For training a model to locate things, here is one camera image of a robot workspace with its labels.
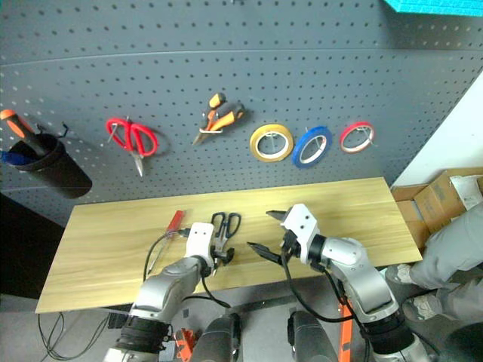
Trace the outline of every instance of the tape roll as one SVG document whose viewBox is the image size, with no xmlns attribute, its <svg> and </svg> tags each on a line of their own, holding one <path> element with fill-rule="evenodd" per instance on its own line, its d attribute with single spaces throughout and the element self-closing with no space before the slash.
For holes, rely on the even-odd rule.
<svg viewBox="0 0 483 362">
<path fill-rule="evenodd" d="M 354 147 L 347 147 L 344 145 L 344 142 L 347 138 L 347 136 L 352 133 L 355 130 L 365 130 L 368 129 L 369 132 L 365 131 L 367 134 L 366 139 L 364 142 L 362 142 L 360 145 L 354 146 Z M 357 153 L 362 151 L 363 149 L 366 149 L 372 142 L 374 141 L 374 137 L 376 136 L 376 132 L 374 131 L 374 126 L 370 124 L 369 122 L 363 121 L 363 122 L 356 122 L 354 124 L 351 124 L 348 126 L 340 135 L 339 138 L 339 144 L 340 148 L 347 153 Z"/>
<path fill-rule="evenodd" d="M 306 151 L 310 143 L 317 144 L 317 151 L 308 158 L 303 158 L 303 153 Z M 315 166 L 327 154 L 332 144 L 331 132 L 323 126 L 314 127 L 308 130 L 295 145 L 294 153 L 292 154 L 292 162 L 298 168 L 309 168 Z"/>
<path fill-rule="evenodd" d="M 279 135 L 285 141 L 283 148 L 276 153 L 261 152 L 259 145 L 262 138 L 270 135 Z M 250 137 L 250 150 L 254 156 L 263 162 L 277 162 L 286 158 L 294 149 L 294 138 L 285 126 L 281 124 L 266 124 L 257 128 Z"/>
</svg>

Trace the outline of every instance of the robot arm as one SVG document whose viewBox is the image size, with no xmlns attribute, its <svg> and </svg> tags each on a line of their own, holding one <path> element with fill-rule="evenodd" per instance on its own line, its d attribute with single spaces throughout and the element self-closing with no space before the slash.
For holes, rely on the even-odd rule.
<svg viewBox="0 0 483 362">
<path fill-rule="evenodd" d="M 186 255 L 147 279 L 140 288 L 121 337 L 107 351 L 104 362 L 157 362 L 167 342 L 170 322 L 180 303 L 193 293 L 201 277 L 214 267 L 212 224 L 195 222 L 186 242 Z"/>
<path fill-rule="evenodd" d="M 429 362 L 420 340 L 405 324 L 404 315 L 382 275 L 372 266 L 364 246 L 352 238 L 320 235 L 317 220 L 304 204 L 287 212 L 269 211 L 287 230 L 281 246 L 285 254 L 300 257 L 313 268 L 332 271 L 369 338 L 377 362 Z M 259 244 L 250 244 L 262 257 L 280 263 L 280 256 Z"/>
</svg>

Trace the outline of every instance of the tool holder cup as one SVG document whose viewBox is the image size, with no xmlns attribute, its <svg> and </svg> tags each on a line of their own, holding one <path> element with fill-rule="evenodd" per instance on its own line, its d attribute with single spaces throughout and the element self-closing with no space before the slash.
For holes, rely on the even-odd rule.
<svg viewBox="0 0 483 362">
<path fill-rule="evenodd" d="M 87 194 L 92 187 L 92 181 L 67 154 L 62 142 L 48 133 L 38 134 L 37 137 L 44 147 L 50 150 L 49 153 L 34 162 L 14 167 L 42 181 L 64 198 L 80 198 Z M 23 141 L 15 143 L 10 152 L 19 153 L 27 158 L 37 158 Z"/>
</svg>

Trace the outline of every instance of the wooden tabletop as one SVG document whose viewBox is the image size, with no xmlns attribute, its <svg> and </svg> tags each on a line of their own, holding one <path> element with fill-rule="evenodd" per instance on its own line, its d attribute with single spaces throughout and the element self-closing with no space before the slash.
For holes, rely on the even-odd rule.
<svg viewBox="0 0 483 362">
<path fill-rule="evenodd" d="M 261 243 L 279 252 L 284 230 L 265 212 L 298 203 L 311 210 L 323 235 L 362 242 L 375 266 L 421 260 L 382 177 L 79 205 L 69 219 L 36 311 L 133 302 L 149 246 L 176 210 L 186 211 L 182 227 L 210 222 L 211 214 L 218 211 L 242 215 L 240 229 L 227 244 L 235 248 L 235 258 L 207 279 L 212 290 L 284 280 L 281 267 L 259 257 L 246 243 Z M 169 241 L 155 272 L 183 257 L 185 246 L 186 239 L 180 236 Z M 295 258 L 290 267 L 295 278 L 316 275 Z"/>
</svg>

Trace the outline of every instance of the red scissors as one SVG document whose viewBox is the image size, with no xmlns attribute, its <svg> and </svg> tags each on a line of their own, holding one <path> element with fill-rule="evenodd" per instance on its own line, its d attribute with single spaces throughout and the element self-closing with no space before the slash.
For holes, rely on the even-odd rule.
<svg viewBox="0 0 483 362">
<path fill-rule="evenodd" d="M 124 139 L 119 138 L 115 134 L 119 127 L 124 128 Z M 106 122 L 106 130 L 109 133 L 109 140 L 111 137 L 118 145 L 128 151 L 134 158 L 137 171 L 143 177 L 143 157 L 154 155 L 158 149 L 158 139 L 156 135 L 146 126 L 139 123 L 129 121 L 129 119 L 110 118 Z M 144 134 L 151 142 L 151 149 L 146 151 L 141 135 Z M 132 142 L 132 136 L 136 140 L 136 148 Z"/>
</svg>

